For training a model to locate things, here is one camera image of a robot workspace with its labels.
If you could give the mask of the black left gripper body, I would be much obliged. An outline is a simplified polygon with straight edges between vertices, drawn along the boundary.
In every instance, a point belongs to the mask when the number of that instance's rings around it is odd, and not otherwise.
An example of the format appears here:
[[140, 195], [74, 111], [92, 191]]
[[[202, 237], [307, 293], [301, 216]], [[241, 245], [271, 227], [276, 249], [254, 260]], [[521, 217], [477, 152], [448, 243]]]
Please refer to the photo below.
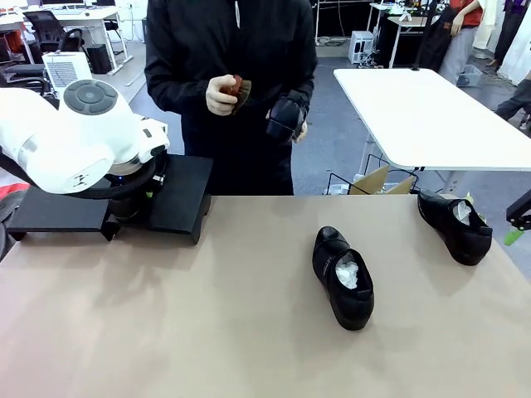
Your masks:
[[152, 191], [153, 195], [163, 189], [166, 180], [166, 161], [156, 161], [153, 163], [154, 171], [149, 175], [149, 180], [143, 185], [144, 191]]

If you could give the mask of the person's right hand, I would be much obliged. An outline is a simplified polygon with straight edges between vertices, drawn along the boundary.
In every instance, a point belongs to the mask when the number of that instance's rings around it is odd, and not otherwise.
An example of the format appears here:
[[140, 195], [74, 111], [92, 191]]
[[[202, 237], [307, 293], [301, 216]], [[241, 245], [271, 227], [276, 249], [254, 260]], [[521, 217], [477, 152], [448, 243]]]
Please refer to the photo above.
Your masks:
[[232, 87], [236, 80], [232, 75], [223, 75], [209, 80], [205, 99], [207, 109], [217, 116], [228, 116], [231, 114], [237, 103], [237, 97], [225, 94], [223, 88]]

